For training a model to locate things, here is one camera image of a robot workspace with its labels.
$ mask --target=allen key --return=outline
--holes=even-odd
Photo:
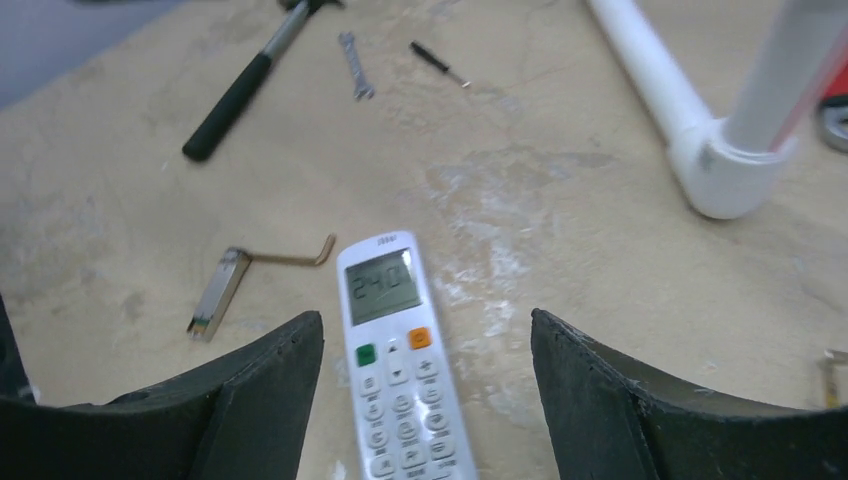
[[[212,341],[224,313],[236,294],[241,279],[247,273],[247,268],[253,262],[273,263],[277,265],[292,265],[299,267],[320,267],[333,251],[336,236],[330,234],[324,242],[324,248],[317,257],[301,257],[293,255],[268,255],[251,253],[240,247],[230,247],[218,261],[218,268],[209,280],[206,290],[200,297],[200,302],[194,310],[191,322],[186,332],[192,340]]]

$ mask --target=open-end wrench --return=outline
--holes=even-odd
[[[374,90],[374,87],[368,83],[368,80],[365,79],[365,74],[362,73],[362,65],[359,64],[359,55],[356,54],[356,47],[353,42],[353,33],[347,32],[339,34],[339,43],[345,50],[347,63],[350,64],[350,73],[353,74],[353,79],[356,81],[356,86],[353,89],[353,98],[357,100],[362,97],[371,98],[374,96],[376,90]]]

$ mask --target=pvc pipe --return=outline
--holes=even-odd
[[[589,0],[667,142],[712,119],[686,74],[631,0]]]
[[[724,125],[727,143],[778,151],[844,64],[846,47],[848,2],[788,1]]]
[[[738,218],[768,199],[794,153],[793,128],[842,65],[848,1],[787,0],[729,119],[709,109],[633,0],[587,0],[668,142],[689,203]]]

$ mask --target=air conditioner remote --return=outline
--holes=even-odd
[[[363,480],[476,480],[415,236],[350,246],[337,273]]]

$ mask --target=dirt stain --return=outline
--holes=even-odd
[[[131,322],[134,322],[141,318],[141,307],[143,306],[144,292],[135,292],[124,299],[123,303],[121,303],[121,310],[123,310],[124,316],[130,319]]]
[[[80,265],[108,253],[100,209],[61,194],[0,204],[0,282],[10,298],[34,301],[79,278]]]

